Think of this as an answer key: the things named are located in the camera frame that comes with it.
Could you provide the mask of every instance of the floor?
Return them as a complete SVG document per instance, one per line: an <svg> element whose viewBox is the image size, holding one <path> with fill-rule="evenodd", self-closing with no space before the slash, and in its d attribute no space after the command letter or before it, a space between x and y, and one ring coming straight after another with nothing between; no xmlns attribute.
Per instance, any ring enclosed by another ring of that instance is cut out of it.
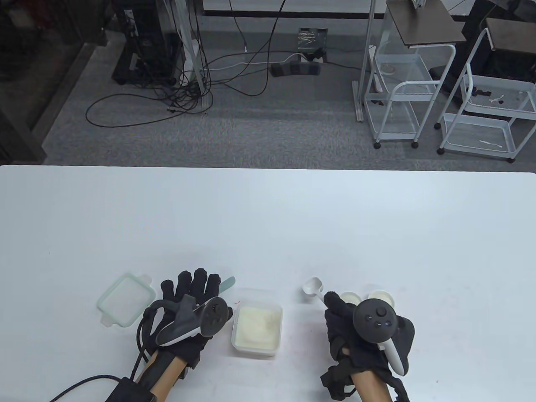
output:
<svg viewBox="0 0 536 402"><path fill-rule="evenodd" d="M199 22L209 60L243 53L243 42L232 18L201 17ZM273 24L268 19L239 18L238 22L250 53L264 43ZM352 50L364 47L363 21L280 20L272 50L296 50L298 27L328 27L328 60L355 68L361 65L361 52ZM358 78L359 71L334 65L324 65L318 77L270 78L266 91L255 98L214 85L214 105L202 115L179 116L126 129L98 128L84 117L96 99L118 92L153 95L112 81L111 73L124 39L114 32L108 38L108 46L94 52L49 132L43 145L48 153L46 164L536 172L534 138L513 164L449 152L437 155L440 132L432 125L443 106L442 95L418 149L412 149L409 142L384 142L381 149L375 150L368 124L355 119L351 81ZM270 60L282 61L288 55L273 53ZM212 67L229 66L249 57L224 58ZM427 57L429 66L441 65L444 60L440 53ZM258 60L265 61L266 55L260 55ZM212 77L232 77L240 71L241 67L215 71ZM233 84L242 91L256 93L262 89L265 77L264 73L254 74L236 79ZM90 114L101 124L128 124L167 116L169 112L161 103L129 96L101 102Z"/></svg>

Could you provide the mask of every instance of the clear plastic lid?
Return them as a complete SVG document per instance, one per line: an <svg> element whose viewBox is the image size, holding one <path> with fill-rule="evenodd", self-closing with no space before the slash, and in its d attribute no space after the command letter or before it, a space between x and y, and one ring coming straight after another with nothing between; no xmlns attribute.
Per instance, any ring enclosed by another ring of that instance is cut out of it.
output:
<svg viewBox="0 0 536 402"><path fill-rule="evenodd" d="M97 301L97 308L102 312L101 323L131 326L156 297L151 281L147 275L137 277L131 273L116 280Z"/></svg>

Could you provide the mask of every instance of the white measuring spoon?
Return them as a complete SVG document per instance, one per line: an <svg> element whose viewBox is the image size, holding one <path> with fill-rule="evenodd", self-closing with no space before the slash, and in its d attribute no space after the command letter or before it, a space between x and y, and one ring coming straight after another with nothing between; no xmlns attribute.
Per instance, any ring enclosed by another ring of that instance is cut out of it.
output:
<svg viewBox="0 0 536 402"><path fill-rule="evenodd" d="M324 303L324 295L322 294L324 284L317 277L307 279L302 285L302 290L308 296L317 296Z"/></svg>

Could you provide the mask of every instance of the glove finger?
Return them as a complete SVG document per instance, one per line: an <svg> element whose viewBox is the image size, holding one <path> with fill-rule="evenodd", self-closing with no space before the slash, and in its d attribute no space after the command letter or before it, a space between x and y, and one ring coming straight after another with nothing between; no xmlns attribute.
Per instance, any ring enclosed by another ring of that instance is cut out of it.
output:
<svg viewBox="0 0 536 402"><path fill-rule="evenodd" d="M220 276L216 273L211 273L209 279L206 282L205 297L203 303L208 299L216 297L220 294Z"/></svg>
<svg viewBox="0 0 536 402"><path fill-rule="evenodd" d="M335 292L327 292L324 296L324 304L333 314L339 317L352 315L352 309Z"/></svg>
<svg viewBox="0 0 536 402"><path fill-rule="evenodd" d="M181 301L182 297L190 290L192 283L192 274L188 271L182 271L178 275L177 290L175 292L175 301Z"/></svg>
<svg viewBox="0 0 536 402"><path fill-rule="evenodd" d="M198 304L204 303L203 294L205 293L206 271L203 268L196 269L193 273L193 281L190 285L190 296L196 298Z"/></svg>
<svg viewBox="0 0 536 402"><path fill-rule="evenodd" d="M227 321L229 321L231 318L233 318L233 309L231 307L227 307L229 310L229 316L227 317Z"/></svg>
<svg viewBox="0 0 536 402"><path fill-rule="evenodd" d="M162 289L162 298L164 300L173 300L173 281L171 279L166 279L162 282L160 288Z"/></svg>

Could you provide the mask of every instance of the white powder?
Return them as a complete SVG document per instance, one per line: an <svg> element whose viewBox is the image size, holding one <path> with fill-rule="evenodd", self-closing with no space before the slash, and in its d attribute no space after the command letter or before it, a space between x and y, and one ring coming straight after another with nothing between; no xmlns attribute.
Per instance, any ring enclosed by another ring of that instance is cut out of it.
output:
<svg viewBox="0 0 536 402"><path fill-rule="evenodd" d="M277 311L242 307L236 325L235 345L274 350L279 346L281 315Z"/></svg>

